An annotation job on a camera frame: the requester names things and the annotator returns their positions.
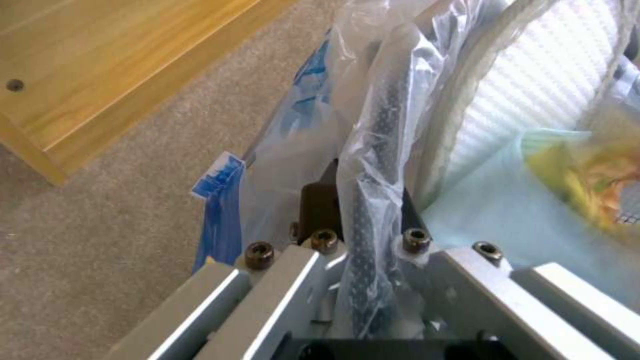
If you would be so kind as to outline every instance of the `plastic bag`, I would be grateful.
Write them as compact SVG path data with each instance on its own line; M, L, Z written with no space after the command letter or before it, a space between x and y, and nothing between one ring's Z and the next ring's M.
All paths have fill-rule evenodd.
M244 170L243 161L224 152L191 189L206 200L194 273L207 258L233 265L242 252L238 196Z
M339 157L362 106L365 74L382 39L430 1L354 0L338 12L327 40L247 155L241 189L243 244L283 247L298 218L300 191Z
M437 4L426 24L399 25L367 74L360 116L340 155L337 186L348 262L333 336L385 336L401 274L392 251L400 234L405 165L426 113L474 28L482 1ZM431 29L425 35L421 29Z
M526 157L590 133L530 131L442 194L422 214L443 248L498 245L514 268L557 262L613 298L640 309L640 241L594 226L527 166Z

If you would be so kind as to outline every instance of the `screw hole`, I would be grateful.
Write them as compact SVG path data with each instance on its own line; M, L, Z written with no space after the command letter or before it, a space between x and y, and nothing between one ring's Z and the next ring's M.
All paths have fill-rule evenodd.
M20 92L24 89L24 83L19 79L11 79L6 82L6 89L11 92Z
M254 254L265 254L268 251L268 249L265 245L258 244L253 247L252 251Z
M492 244L484 243L480 245L480 250L486 252L487 254L495 254L498 249L495 248Z
M321 231L318 233L318 238L320 240L331 240L333 238L333 234L328 231Z
M418 229L412 230L410 234L413 238L416 238L416 239L424 239L427 237L426 234L424 234L424 231L418 230Z

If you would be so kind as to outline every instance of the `clear plastic bag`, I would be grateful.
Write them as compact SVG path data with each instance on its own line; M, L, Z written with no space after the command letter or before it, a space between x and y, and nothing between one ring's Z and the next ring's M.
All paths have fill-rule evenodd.
M482 1L451 1L398 25L367 74L358 121L339 158L337 186L349 249L333 336L388 336L401 284L392 243L400 234L405 166L426 116L455 66Z
M514 268L556 262L638 311L640 241L590 224L545 186L526 157L591 133L537 130L522 134L423 212L439 246L476 241L499 246Z

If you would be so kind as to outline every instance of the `plastic wrap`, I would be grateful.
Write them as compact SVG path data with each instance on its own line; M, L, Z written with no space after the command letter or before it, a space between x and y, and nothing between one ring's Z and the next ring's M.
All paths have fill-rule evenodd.
M640 310L640 243L592 226L550 191L526 157L590 133L529 131L443 193L422 218L445 249L491 241L515 268L556 262Z
M453 1L442 12L396 27L367 74L360 116L340 155L337 186L349 258L334 336L384 336L395 315L400 274L392 241L400 234L404 170L427 113L451 71L481 1ZM431 28L427 38L420 28Z
M389 31L431 0L352 0L336 15L327 40L296 75L259 141L240 196L243 245L283 247L298 218L300 191L339 157L357 121L365 74Z
M637 1L520 0L461 61L428 132L424 209L521 131L589 129L626 48Z

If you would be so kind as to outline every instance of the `metal frame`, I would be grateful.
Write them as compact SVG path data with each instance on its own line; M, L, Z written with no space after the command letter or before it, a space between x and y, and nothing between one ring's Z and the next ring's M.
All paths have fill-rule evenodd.
M461 338L495 335L520 359L610 359L578 330L469 248L430 255L410 282Z
M511 278L616 359L640 357L640 316L567 269L551 263Z
M326 260L289 246L196 359L268 359L286 335L305 337L327 291Z
M246 273L206 264L116 344L105 360L193 356L250 288Z

